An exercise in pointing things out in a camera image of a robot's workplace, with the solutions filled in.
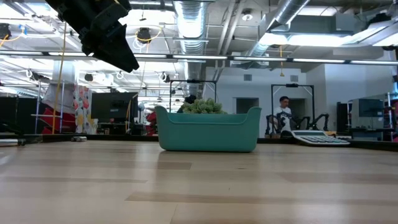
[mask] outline black metal frame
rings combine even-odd
[[[271,85],[271,114],[274,115],[274,86],[284,86],[286,88],[298,88],[298,87],[310,87],[312,94],[312,120],[315,120],[315,92],[314,85],[299,85],[299,84],[272,84]]]
[[[170,104],[169,113],[172,112],[172,88],[173,82],[186,82],[186,83],[213,83],[214,84],[214,102],[217,102],[217,81],[206,81],[206,80],[170,80]]]

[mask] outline wooden floor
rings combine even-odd
[[[1,224],[398,223],[398,154],[258,145],[165,152],[157,142],[0,148]]]

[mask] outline monitor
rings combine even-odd
[[[131,117],[138,117],[137,93],[93,93],[91,102],[91,117],[97,119],[120,118],[126,119],[129,102],[131,104]]]
[[[359,117],[382,118],[384,101],[379,99],[359,99]]]

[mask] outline white shirt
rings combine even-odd
[[[274,116],[276,117],[276,115],[281,112],[292,114],[292,110],[290,108],[288,107],[281,108],[280,106],[278,106],[277,108],[274,109]],[[280,131],[291,131],[292,129],[290,128],[290,119],[284,114],[282,114],[280,117],[285,118],[284,120],[285,126]]]

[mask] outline door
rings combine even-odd
[[[246,114],[254,106],[259,106],[258,98],[237,98],[236,114]]]

